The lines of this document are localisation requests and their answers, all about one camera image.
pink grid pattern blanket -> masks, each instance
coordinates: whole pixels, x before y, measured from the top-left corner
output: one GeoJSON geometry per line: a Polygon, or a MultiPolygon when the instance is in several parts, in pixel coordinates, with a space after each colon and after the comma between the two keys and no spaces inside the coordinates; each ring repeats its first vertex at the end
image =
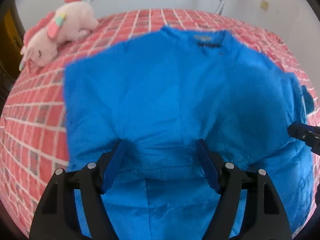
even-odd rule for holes
{"type": "MultiPolygon", "coordinates": [[[[288,47],[274,33],[247,23],[202,11],[147,9],[111,15],[101,26],[78,42],[63,45],[58,57],[32,74],[23,71],[0,118],[0,200],[18,227],[28,236],[37,203],[54,170],[68,165],[63,71],[71,61],[163,25],[203,31],[230,30],[242,43],[264,52],[282,70],[293,72],[314,98],[316,110],[310,125],[320,123],[318,97],[306,73],[288,47]]],[[[314,195],[319,184],[320,161],[314,158],[314,195]]],[[[308,219],[316,208],[313,198],[308,219]]]]}

plush toy mane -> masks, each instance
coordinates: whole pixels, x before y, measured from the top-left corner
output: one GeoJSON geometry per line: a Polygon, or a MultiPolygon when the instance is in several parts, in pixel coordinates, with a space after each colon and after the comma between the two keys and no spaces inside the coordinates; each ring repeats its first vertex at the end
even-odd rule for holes
{"type": "Polygon", "coordinates": [[[50,12],[47,14],[47,16],[43,19],[41,19],[36,26],[30,28],[23,36],[23,44],[25,46],[28,46],[28,43],[30,39],[35,35],[39,30],[46,27],[48,23],[51,21],[51,19],[55,16],[55,12],[50,12]]]}

wall outlet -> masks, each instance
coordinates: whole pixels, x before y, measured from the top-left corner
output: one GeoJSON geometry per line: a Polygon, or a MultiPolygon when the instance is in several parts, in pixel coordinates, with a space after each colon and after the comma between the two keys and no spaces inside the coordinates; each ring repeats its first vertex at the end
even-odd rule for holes
{"type": "Polygon", "coordinates": [[[264,11],[268,11],[269,9],[269,2],[265,1],[265,0],[262,0],[261,4],[260,4],[260,7],[262,10],[264,11]]]}

bed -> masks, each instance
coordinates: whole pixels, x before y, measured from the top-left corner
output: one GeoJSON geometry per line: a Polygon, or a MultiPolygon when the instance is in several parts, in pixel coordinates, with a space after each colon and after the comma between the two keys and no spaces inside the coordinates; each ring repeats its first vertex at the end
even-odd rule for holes
{"type": "MultiPolygon", "coordinates": [[[[90,36],[60,47],[58,57],[44,68],[23,71],[0,118],[0,200],[19,229],[28,236],[37,203],[54,170],[68,166],[65,107],[62,96],[64,67],[71,61],[102,51],[163,25],[203,31],[230,30],[242,43],[264,52],[286,72],[295,73],[314,98],[308,123],[320,123],[320,106],[306,73],[276,34],[227,17],[183,9],[147,9],[100,19],[90,36]]],[[[320,157],[313,155],[314,193],[307,221],[316,209],[320,157]]]]}

pink stuffed animal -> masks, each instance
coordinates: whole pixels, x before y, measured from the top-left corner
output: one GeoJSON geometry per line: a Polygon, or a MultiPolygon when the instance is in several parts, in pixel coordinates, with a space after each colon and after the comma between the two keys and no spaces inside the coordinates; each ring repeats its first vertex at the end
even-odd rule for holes
{"type": "Polygon", "coordinates": [[[91,33],[99,25],[94,11],[88,2],[64,0],[67,4],[50,12],[38,24],[28,30],[21,49],[23,55],[19,69],[27,66],[31,72],[31,63],[45,66],[57,55],[57,48],[66,41],[75,41],[91,33]]]}

